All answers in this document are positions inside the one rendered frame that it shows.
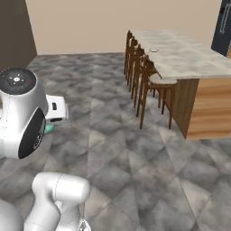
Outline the dark blue-grey tall appliance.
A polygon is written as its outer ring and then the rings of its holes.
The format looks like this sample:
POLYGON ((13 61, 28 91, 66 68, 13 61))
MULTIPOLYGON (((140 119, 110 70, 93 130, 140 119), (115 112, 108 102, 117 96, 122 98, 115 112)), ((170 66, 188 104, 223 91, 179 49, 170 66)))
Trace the dark blue-grey tall appliance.
POLYGON ((231 43, 231 0, 222 0, 211 49, 226 56, 231 43))

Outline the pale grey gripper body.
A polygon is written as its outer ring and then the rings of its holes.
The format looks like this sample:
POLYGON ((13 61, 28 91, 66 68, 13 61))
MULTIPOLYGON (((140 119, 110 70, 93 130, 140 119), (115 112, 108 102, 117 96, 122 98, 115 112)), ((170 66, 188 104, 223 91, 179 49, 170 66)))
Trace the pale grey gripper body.
POLYGON ((61 123, 64 123, 68 120, 67 117, 61 117, 60 115, 58 116, 52 116, 52 117, 45 117, 46 119, 46 122, 48 124, 61 124, 61 123))

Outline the wooden bar stool pale seat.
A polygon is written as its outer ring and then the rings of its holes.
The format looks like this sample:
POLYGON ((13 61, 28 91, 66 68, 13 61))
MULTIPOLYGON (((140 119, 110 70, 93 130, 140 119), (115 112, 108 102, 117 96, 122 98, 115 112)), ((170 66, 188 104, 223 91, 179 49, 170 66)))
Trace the wooden bar stool pale seat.
POLYGON ((135 61, 137 46, 138 46, 138 41, 135 38, 132 38, 131 46, 129 48, 129 64, 128 64, 128 79, 127 79, 127 85, 129 89, 132 89, 132 78, 134 72, 134 61, 135 61))
POLYGON ((126 35, 126 46, 125 46, 125 67, 124 67, 124 74, 125 74, 125 80, 127 80, 128 77, 128 63, 129 63, 129 54, 131 49, 131 40, 133 38, 133 34, 130 30, 128 30, 126 35))
POLYGON ((136 107, 139 78, 143 71, 144 56, 145 56, 144 49, 141 47, 141 45, 138 45, 134 57, 134 77, 133 77, 132 95, 131 95, 131 99, 134 101, 134 107, 136 107))
POLYGON ((141 85, 139 90, 138 105, 136 110, 136 116, 140 116, 140 128, 143 128, 144 111, 146 106, 147 92, 149 90, 159 92, 159 97, 162 97, 162 113, 164 108, 169 109, 169 128, 171 128, 171 122, 173 118, 175 88, 177 81, 175 79, 165 80, 162 79, 154 63, 149 59, 147 55, 143 57, 143 69, 141 85))

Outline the dark brown tall cabinet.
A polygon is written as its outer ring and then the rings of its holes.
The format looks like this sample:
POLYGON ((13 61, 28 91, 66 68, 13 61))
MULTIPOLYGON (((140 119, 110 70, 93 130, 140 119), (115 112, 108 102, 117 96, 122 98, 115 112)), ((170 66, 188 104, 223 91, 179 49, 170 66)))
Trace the dark brown tall cabinet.
POLYGON ((0 0, 0 71, 25 68, 36 56, 25 0, 0 0))

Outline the marble top wooden dining island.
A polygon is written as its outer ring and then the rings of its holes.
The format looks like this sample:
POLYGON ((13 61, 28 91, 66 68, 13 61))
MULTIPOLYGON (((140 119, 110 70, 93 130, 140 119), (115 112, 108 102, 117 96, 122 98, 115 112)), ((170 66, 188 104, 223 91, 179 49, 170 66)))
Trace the marble top wooden dining island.
POLYGON ((173 119, 183 136, 230 136, 231 60, 175 31, 133 30, 132 34, 154 62, 159 76, 177 81, 173 119))

